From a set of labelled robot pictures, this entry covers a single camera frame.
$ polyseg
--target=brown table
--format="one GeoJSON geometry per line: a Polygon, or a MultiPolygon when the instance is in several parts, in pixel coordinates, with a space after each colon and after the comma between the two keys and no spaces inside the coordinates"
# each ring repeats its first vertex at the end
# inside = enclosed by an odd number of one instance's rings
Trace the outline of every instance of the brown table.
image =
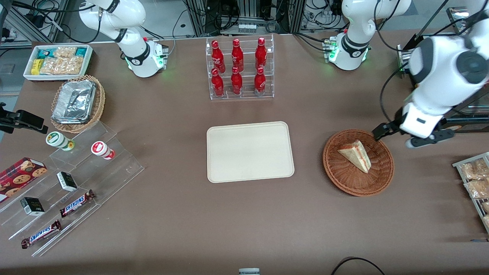
{"type": "MultiPolygon", "coordinates": [[[[411,35],[385,32],[392,45],[411,35]]],[[[321,153],[332,133],[384,121],[378,95],[396,53],[377,36],[359,69],[341,71],[297,38],[275,35],[276,96],[253,102],[210,101],[204,43],[178,41],[168,69],[148,79],[126,68],[116,44],[92,45],[89,73],[107,93],[102,121],[146,170],[42,257],[31,258],[0,232],[0,274],[229,275],[259,267],[264,275],[312,275],[329,274],[347,256],[370,259],[387,274],[487,272],[489,245],[469,242],[487,234],[451,167],[487,151],[487,135],[418,150],[405,148],[407,137],[385,138],[396,174],[374,197],[343,193],[326,176],[321,153]],[[292,177],[207,180],[208,128],[280,120],[289,125],[292,177]]],[[[16,109],[51,126],[58,86],[26,81],[16,109]]],[[[409,92],[407,79],[394,78],[388,113],[409,92]]],[[[53,151],[39,133],[16,130],[0,143],[0,167],[53,151]]],[[[374,274],[366,264],[347,266],[343,274],[374,274]]]]}

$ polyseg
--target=small black box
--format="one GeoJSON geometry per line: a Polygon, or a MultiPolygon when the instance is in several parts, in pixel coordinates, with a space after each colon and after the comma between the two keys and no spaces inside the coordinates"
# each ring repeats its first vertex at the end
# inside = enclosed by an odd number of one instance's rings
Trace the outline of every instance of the small black box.
{"type": "Polygon", "coordinates": [[[27,215],[41,216],[44,214],[44,209],[39,199],[25,197],[21,199],[21,205],[27,215]]]}
{"type": "Polygon", "coordinates": [[[58,174],[56,174],[56,176],[58,177],[58,181],[61,184],[61,188],[63,188],[64,190],[73,192],[76,191],[76,188],[78,188],[73,177],[67,172],[59,172],[58,174]]]}

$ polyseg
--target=sandwich slice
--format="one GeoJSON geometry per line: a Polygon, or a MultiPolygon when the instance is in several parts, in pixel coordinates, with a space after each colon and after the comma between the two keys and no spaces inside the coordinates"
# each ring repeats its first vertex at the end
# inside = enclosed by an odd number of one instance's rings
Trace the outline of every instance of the sandwich slice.
{"type": "Polygon", "coordinates": [[[338,152],[364,173],[368,173],[368,170],[372,167],[367,152],[360,140],[341,146],[338,152]]]}

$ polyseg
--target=red bottle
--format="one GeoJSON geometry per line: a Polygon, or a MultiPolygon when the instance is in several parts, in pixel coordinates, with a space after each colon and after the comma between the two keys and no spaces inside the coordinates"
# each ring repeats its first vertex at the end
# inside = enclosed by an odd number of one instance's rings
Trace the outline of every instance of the red bottle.
{"type": "Polygon", "coordinates": [[[265,38],[258,38],[258,47],[255,52],[256,63],[255,67],[258,69],[259,67],[265,67],[267,64],[267,49],[265,48],[265,38]]]}
{"type": "Polygon", "coordinates": [[[263,67],[259,67],[256,70],[255,75],[255,95],[262,96],[265,94],[265,81],[267,80],[263,75],[263,67]]]}
{"type": "Polygon", "coordinates": [[[240,40],[233,39],[233,51],[231,53],[233,57],[233,66],[238,67],[239,72],[245,69],[245,60],[243,58],[243,50],[240,47],[240,40]]]}
{"type": "Polygon", "coordinates": [[[235,95],[241,95],[241,93],[243,92],[243,78],[241,77],[240,71],[237,66],[233,67],[231,83],[233,84],[233,93],[235,95]]]}
{"type": "Polygon", "coordinates": [[[214,67],[219,70],[219,73],[224,73],[226,71],[226,66],[224,65],[224,55],[221,49],[219,49],[219,42],[216,40],[212,41],[212,63],[214,67]]]}
{"type": "Polygon", "coordinates": [[[216,94],[217,97],[223,97],[224,96],[224,82],[222,82],[222,78],[219,75],[219,71],[216,68],[212,68],[211,70],[212,73],[212,88],[214,89],[214,93],[216,94]]]}

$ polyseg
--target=wicker basket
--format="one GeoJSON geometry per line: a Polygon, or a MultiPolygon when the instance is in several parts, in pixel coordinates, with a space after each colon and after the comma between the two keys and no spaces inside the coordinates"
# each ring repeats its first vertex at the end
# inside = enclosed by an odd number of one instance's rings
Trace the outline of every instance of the wicker basket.
{"type": "Polygon", "coordinates": [[[354,196],[373,196],[382,192],[394,176],[394,160],[382,141],[375,141],[370,132],[349,129],[334,134],[323,151],[323,165],[331,181],[341,190],[354,196]],[[340,146],[360,140],[367,151],[372,167],[362,172],[342,156],[340,146]]]}
{"type": "MultiPolygon", "coordinates": [[[[53,119],[51,119],[51,122],[53,123],[53,125],[56,129],[63,131],[63,132],[78,134],[79,132],[83,131],[84,129],[86,129],[90,126],[92,126],[94,123],[96,123],[97,121],[100,120],[100,117],[102,116],[102,112],[104,111],[104,103],[105,103],[104,87],[102,87],[100,82],[95,77],[90,76],[90,75],[84,75],[81,77],[76,77],[76,78],[68,80],[68,82],[77,82],[77,81],[83,81],[83,80],[93,81],[97,85],[97,90],[95,91],[95,99],[93,101],[93,107],[92,107],[91,114],[90,114],[91,119],[85,124],[61,124],[61,123],[57,123],[53,119]]],[[[60,94],[61,87],[58,89],[58,92],[54,96],[53,103],[51,104],[51,111],[52,112],[54,111],[54,107],[56,106],[56,102],[58,102],[58,96],[60,94]]]]}

